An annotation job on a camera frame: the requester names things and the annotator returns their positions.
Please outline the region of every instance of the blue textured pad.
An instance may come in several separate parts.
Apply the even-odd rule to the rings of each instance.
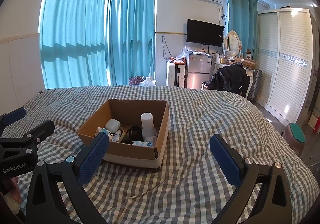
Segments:
[[[215,135],[210,138],[210,150],[217,160],[229,184],[239,187],[241,185],[240,170],[228,151]]]
[[[91,181],[92,176],[94,175],[96,169],[101,163],[101,160],[106,154],[107,149],[109,148],[108,134],[103,132],[101,132],[101,134],[101,137],[100,135],[96,137],[100,137],[99,141],[92,148],[92,150],[87,155],[86,159],[79,167],[78,182],[81,186]]]
[[[18,108],[15,111],[12,111],[4,116],[3,124],[5,126],[10,126],[14,122],[17,122],[18,120],[24,118],[25,116],[26,116],[26,110],[23,107]]]

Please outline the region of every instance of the mirror frame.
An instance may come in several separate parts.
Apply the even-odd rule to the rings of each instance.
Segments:
[[[231,37],[232,35],[234,35],[234,36],[237,38],[237,40],[238,40],[238,51],[237,51],[236,55],[234,55],[234,56],[231,55],[231,51],[229,51],[229,49],[228,49],[228,44],[227,44],[228,38]],[[231,30],[231,31],[227,34],[227,36],[224,38],[224,50],[227,51],[227,52],[230,52],[230,56],[231,56],[231,57],[236,57],[236,56],[239,54],[239,52],[240,52],[240,48],[239,48],[239,47],[240,47],[241,45],[242,45],[242,43],[241,43],[241,40],[239,39],[238,34],[237,34],[235,31],[233,31],[233,30]]]

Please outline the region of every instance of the gray suitcase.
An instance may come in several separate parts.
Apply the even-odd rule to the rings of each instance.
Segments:
[[[253,83],[248,94],[249,101],[256,101],[259,87],[260,87],[261,76],[262,76],[262,71],[258,69],[253,70]]]

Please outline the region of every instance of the black jacket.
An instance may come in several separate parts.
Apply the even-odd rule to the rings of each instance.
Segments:
[[[250,84],[250,76],[247,76],[242,64],[225,66],[217,70],[208,84],[208,90],[222,90],[236,94],[242,92],[245,97]]]

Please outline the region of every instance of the screw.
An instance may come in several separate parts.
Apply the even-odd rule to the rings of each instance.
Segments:
[[[247,157],[247,158],[245,158],[244,162],[247,164],[252,164],[253,160],[251,158]]]
[[[279,163],[279,162],[275,162],[275,167],[276,167],[276,168],[281,168],[282,165],[281,165],[281,163]]]
[[[73,156],[69,156],[69,157],[66,159],[66,162],[67,162],[67,163],[72,163],[74,160],[75,160],[75,158],[74,158]]]
[[[42,166],[44,165],[44,161],[43,160],[40,160],[38,163],[37,163],[38,166]]]

